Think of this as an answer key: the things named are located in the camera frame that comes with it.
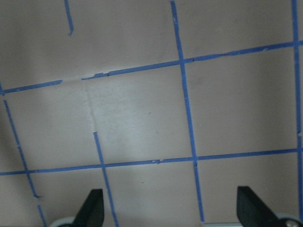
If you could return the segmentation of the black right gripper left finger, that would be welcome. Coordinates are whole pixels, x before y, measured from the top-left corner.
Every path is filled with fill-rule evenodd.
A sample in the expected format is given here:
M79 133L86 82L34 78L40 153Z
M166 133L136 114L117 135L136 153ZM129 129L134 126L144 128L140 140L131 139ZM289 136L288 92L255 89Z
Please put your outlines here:
M104 197L102 189L93 189L77 213L73 227L102 227L104 223Z

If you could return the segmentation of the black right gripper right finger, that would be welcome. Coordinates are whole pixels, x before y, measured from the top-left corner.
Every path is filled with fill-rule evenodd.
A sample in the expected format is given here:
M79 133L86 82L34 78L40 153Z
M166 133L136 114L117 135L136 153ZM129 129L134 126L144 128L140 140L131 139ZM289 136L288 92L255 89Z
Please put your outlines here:
M237 187L236 214L243 227L281 227L282 222L248 186Z

